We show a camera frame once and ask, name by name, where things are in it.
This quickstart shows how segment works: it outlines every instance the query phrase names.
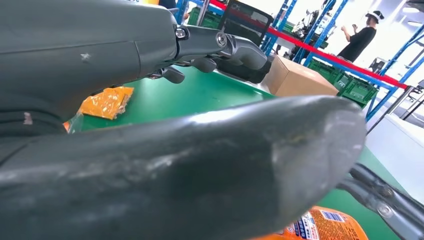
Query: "orange snack bag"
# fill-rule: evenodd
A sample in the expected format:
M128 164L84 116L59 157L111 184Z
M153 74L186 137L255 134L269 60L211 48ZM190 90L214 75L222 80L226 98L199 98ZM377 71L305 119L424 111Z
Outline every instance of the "orange snack bag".
M87 97L80 110L83 114L113 120L118 114L125 112L133 91L133 87L106 88L97 95Z
M368 237L353 217L314 206L284 230L255 240L368 240Z

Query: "bolt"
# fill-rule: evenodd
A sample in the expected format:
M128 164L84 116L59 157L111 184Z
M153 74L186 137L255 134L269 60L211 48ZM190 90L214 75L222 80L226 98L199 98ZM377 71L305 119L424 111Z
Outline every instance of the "bolt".
M393 216L392 209L383 203L378 206L377 212L385 219L391 218Z
M182 28L177 28L175 30L175 36L177 39L183 39L186 37L186 31L184 31Z
M216 43L221 48L224 48L227 45L227 36L222 31L216 34Z
M392 190L390 187L385 186L385 187L382 189L381 194L382 194L383 196L385 196L385 197L392 197L392 195L393 195L393 190Z

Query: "man in black shirt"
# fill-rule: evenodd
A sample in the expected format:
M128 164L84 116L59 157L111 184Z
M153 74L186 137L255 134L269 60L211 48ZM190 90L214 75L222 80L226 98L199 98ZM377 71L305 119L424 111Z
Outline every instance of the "man in black shirt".
M346 36L346 40L349 44L338 54L339 57L343 57L352 63L359 57L362 51L371 43L377 33L377 24L380 20L384 19L383 14L380 11L373 11L366 15L366 27L357 33L358 27L353 25L355 35L349 35L345 26L341 27L341 30Z
M174 9L177 7L175 0L159 0L159 5L167 9Z

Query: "green plastic crate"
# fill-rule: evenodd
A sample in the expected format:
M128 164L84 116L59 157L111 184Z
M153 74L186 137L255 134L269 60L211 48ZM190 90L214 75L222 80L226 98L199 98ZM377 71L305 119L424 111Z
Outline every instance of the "green plastic crate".
M199 17L200 8L195 7L190 12L190 17L188 18L188 25L196 25ZM217 15L213 12L207 11L204 14L203 21L201 22L201 26L210 29L217 29L220 25L221 16Z
M291 33L293 31L293 28L294 28L294 26L289 25L288 23L286 23L284 25L284 27L282 28L282 31L283 32L286 32L286 33Z
M334 86L339 90L338 96L350 99L361 107L365 107L379 91L369 82L347 74L344 74Z
M307 67L321 74L321 76L333 85L344 75L342 70L316 59L312 59Z

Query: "brown cardboard box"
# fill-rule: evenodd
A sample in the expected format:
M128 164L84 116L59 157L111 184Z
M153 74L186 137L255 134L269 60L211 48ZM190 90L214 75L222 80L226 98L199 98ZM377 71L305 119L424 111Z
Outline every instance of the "brown cardboard box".
M276 56L269 73L263 79L269 92L278 97L331 95L339 92L318 72Z

